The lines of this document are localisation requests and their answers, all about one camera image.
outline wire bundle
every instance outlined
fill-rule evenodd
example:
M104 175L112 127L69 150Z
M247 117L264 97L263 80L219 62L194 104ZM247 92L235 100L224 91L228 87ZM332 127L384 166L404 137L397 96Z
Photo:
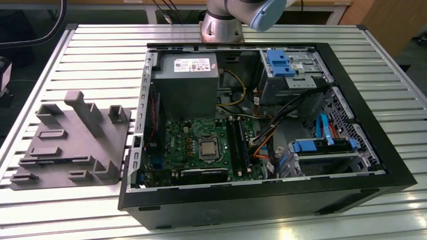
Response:
M170 5L172 5L173 8L170 7L170 5L166 3L165 0L161 0L161 1L162 1L164 5L168 7L168 9L170 10L170 12L172 12L172 13L174 14L174 16L177 17L178 23L182 24L181 14L180 14L180 11L178 11L174 3L172 2L172 0L168 0L168 1L169 1L169 3L170 3ZM161 7L160 7L160 5L157 4L156 0L152 0L152 2L153 2L153 4L156 5L157 9L161 11L165 20L169 22L169 24L172 24L172 19L170 19L166 11L161 9Z

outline red wire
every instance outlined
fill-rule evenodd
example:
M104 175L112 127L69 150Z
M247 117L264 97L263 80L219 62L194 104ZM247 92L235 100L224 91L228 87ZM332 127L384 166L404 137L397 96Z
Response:
M150 115L152 115L152 131L149 135L149 140L145 144L145 148L148 147L148 144L150 143L156 131L156 114L154 114L154 98L150 96Z

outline green motherboard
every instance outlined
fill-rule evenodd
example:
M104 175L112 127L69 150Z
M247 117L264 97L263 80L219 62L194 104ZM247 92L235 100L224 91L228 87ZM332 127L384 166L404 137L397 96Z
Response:
M252 120L247 118L240 122L248 141L255 136ZM205 145L202 152L200 149L202 143L212 142L215 142L215 150L211 150L211 147L208 149ZM261 179L263 172L259 164L251 164L245 174L233 173L229 147L225 119L170 120L165 124L162 169L225 168L228 169L228 182ZM202 160L201 155L206 151L209 151L208 154L216 154L217 151L217 158Z

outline aluminum table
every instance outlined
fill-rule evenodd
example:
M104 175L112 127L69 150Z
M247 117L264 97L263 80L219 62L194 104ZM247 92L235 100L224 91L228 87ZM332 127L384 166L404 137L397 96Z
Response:
M117 211L120 184L13 191L10 176L40 123L42 103L81 90L97 107L136 116L148 42L198 42L197 25L78 25L65 30L0 149L0 238L13 239L424 239L427 228L427 99L367 30L287 25L245 42L325 42L348 72L417 185L340 214L148 231ZM126 146L134 122L129 123Z

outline black cable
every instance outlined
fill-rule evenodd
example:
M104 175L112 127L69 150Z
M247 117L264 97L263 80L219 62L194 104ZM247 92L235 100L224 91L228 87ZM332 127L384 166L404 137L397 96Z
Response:
M315 94L315 93L320 93L324 92L327 89L329 89L329 85L321 86L316 89L311 89L311 90L305 90L297 97L295 97L277 111L276 115L273 116L273 118L271 119L269 123L268 123L268 128L267 130L253 138L252 142L257 141L259 139L263 138L263 136L267 136L271 131L275 130L277 124L280 123L280 120L283 119L283 117L287 116L287 114L289 114L291 112L293 112L296 110L296 108L299 107L300 103L304 101L305 97L308 97L309 95Z
M176 16L177 16L177 18L178 18L178 22L180 22L180 24L182 24L184 22L182 22L182 18L181 18L180 11L178 11L178 9L176 8L174 3L172 2L172 0L168 0L168 1L170 2L172 6L173 6L173 8L174 8L174 12L176 12Z
M156 5L157 9L161 11L162 14L168 15L168 13L161 9L160 5L157 4L156 0L152 0L153 4Z
M182 23L186 23L186 21L188 21L189 17L192 16L193 12L194 12L194 10L189 10L189 13L188 13L185 19L182 20Z
M178 15L178 13L173 10L173 8L169 6L169 4L166 3L165 0L161 0L164 5L168 7L168 9L170 10L170 12L174 14L174 16L178 19L178 23L182 24L182 20L181 20L181 16Z
M28 46L44 44L46 41L49 41L52 39L52 37L58 32L60 27L64 22L65 13L66 13L66 0L60 0L58 17L57 17L56 23L52 27L52 30L48 32L48 34L44 37L34 39L34 40L1 42L0 49L2 49L2 48L20 48L20 47L28 47Z

